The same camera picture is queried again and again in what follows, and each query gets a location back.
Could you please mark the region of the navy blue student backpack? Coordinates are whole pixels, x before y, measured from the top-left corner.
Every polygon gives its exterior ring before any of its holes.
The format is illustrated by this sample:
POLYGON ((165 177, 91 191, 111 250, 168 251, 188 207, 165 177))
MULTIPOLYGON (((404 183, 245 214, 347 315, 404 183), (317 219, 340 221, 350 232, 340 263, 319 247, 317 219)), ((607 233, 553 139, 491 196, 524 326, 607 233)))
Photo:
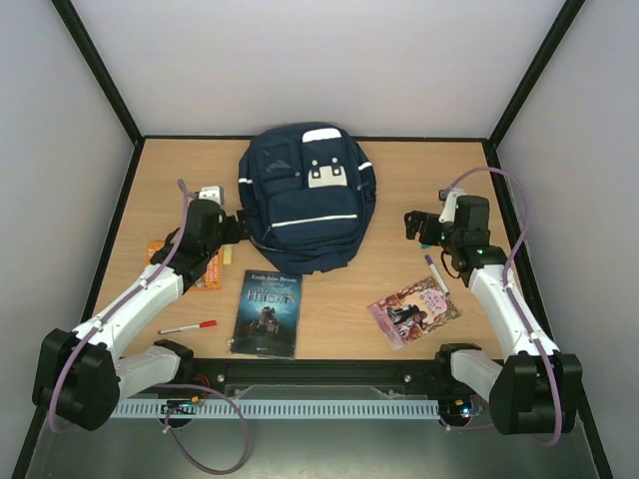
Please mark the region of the navy blue student backpack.
POLYGON ((372 162, 346 130, 326 123, 253 137, 239 162, 238 185, 251 242, 289 274, 347 266, 376 205, 372 162))

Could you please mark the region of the pink illustrated paperback book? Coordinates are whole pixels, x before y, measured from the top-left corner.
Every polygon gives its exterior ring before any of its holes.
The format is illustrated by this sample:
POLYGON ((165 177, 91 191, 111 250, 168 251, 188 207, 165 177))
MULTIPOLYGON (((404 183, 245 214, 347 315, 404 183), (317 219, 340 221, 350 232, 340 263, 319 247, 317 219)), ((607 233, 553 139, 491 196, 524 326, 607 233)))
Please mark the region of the pink illustrated paperback book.
POLYGON ((400 350, 460 317, 460 311, 433 276, 367 307, 389 346, 400 350))

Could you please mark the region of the Wuthering Heights paperback book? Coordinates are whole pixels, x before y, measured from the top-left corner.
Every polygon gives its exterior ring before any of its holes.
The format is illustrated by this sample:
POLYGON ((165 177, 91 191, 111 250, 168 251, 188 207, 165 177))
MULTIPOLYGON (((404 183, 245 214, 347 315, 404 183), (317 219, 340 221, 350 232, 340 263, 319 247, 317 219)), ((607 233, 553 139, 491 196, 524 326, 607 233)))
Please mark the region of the Wuthering Heights paperback book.
POLYGON ((247 270, 230 353, 294 359, 302 284, 300 274, 247 270))

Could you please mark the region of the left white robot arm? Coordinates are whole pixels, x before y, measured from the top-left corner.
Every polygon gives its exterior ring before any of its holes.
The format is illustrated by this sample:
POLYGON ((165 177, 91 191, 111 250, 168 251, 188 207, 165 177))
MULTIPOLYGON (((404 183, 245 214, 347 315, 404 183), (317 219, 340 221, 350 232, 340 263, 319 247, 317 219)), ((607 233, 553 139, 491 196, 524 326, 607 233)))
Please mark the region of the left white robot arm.
POLYGON ((194 353, 168 339, 125 356, 132 340, 206 272, 224 244, 243 236, 235 217, 214 200, 193 199, 180 229, 169 234, 143 273, 116 300, 71 331, 42 341, 32 401, 50 417, 85 430, 102 426, 118 403, 158 384, 194 374, 194 353))

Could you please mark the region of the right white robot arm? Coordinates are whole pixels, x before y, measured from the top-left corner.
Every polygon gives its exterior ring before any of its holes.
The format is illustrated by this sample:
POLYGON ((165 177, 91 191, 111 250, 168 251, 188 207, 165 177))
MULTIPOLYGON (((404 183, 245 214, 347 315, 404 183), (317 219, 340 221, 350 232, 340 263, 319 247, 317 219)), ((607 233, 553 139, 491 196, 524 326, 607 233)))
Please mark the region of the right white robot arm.
POLYGON ((563 353, 539 325, 517 287, 505 251, 490 242, 488 199, 454 189, 439 214, 404 216, 410 240, 436 245, 483 307, 503 361, 478 346, 446 344, 435 378, 444 389, 463 384, 489 405, 492 423, 504 435, 548 434, 557 439, 575 424, 582 366, 563 353))

